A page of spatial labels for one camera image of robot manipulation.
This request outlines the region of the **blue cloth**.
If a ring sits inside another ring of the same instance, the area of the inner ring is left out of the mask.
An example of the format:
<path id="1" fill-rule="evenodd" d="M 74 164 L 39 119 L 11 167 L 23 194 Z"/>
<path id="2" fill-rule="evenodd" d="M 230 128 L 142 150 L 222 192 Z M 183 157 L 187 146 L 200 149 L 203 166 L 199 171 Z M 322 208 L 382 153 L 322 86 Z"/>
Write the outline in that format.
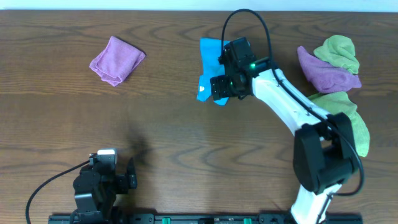
<path id="1" fill-rule="evenodd" d="M 221 55 L 221 40 L 201 38 L 200 53 L 203 74 L 200 75 L 198 81 L 197 100 L 205 102 L 211 96 L 210 79 L 224 75 L 224 66 L 218 61 Z"/>

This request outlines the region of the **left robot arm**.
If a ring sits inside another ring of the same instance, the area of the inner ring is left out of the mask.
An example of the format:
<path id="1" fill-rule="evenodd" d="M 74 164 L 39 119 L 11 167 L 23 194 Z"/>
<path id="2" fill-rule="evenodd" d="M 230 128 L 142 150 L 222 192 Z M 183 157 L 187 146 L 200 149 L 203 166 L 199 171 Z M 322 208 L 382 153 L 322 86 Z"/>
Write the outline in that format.
<path id="1" fill-rule="evenodd" d="M 117 195 L 137 187 L 134 159 L 129 160 L 124 174 L 116 173 L 116 159 L 115 154 L 93 154 L 89 164 L 81 168 L 73 182 L 77 209 L 70 215 L 69 224 L 129 222 L 114 203 Z"/>

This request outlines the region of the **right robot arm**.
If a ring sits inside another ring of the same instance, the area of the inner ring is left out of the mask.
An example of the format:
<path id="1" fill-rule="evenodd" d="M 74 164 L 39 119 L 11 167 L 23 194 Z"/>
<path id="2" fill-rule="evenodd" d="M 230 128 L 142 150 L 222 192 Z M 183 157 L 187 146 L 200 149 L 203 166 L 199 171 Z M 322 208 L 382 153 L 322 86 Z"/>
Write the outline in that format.
<path id="1" fill-rule="evenodd" d="M 252 95 L 268 105 L 294 135 L 293 167 L 300 182 L 285 223 L 362 223 L 360 215 L 328 214 L 342 185 L 363 171 L 350 119 L 331 114 L 303 96 L 272 57 L 257 59 L 246 38 L 221 47 L 224 74 L 211 78 L 215 100 Z"/>

